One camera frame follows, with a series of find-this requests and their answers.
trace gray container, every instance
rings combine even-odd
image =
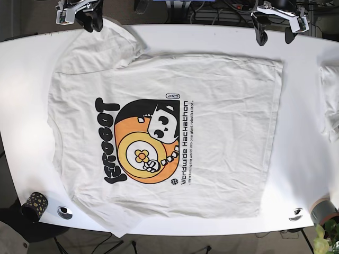
[[[321,226],[330,219],[334,219],[338,223],[339,212],[330,200],[323,198],[318,200],[311,208],[311,219],[315,225]]]

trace t-shirt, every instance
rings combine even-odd
[[[59,60],[48,112],[69,197],[117,237],[149,216],[257,216],[281,63],[142,52],[105,21]]]
[[[322,79],[323,134],[331,142],[339,139],[339,66],[320,67]]]

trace patterned cup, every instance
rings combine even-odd
[[[47,198],[39,192],[33,192],[26,203],[21,206],[21,213],[29,221],[38,222],[47,206]]]

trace flower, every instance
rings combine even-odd
[[[149,159],[148,159],[148,151],[147,150],[143,150],[143,151],[140,151],[140,150],[136,150],[135,151],[135,154],[136,154],[136,162],[140,163],[140,162],[148,162]]]

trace cartoon face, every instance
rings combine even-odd
[[[177,139],[175,136],[176,126],[177,121],[175,116],[164,110],[158,110],[157,106],[150,120],[148,133],[152,138],[162,143],[172,144]]]

